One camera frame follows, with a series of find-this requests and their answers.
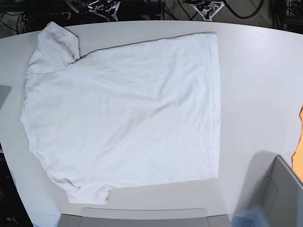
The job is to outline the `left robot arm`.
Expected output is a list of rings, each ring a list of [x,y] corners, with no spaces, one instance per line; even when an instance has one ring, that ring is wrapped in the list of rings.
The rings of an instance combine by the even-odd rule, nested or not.
[[[225,6],[223,0],[184,0],[189,4],[203,19],[212,22],[213,17]]]

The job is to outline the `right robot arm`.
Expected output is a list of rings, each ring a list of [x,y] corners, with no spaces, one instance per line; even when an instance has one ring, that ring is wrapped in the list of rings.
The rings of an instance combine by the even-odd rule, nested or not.
[[[118,22],[117,12],[120,0],[95,0],[89,3],[88,11],[107,20],[107,22]]]

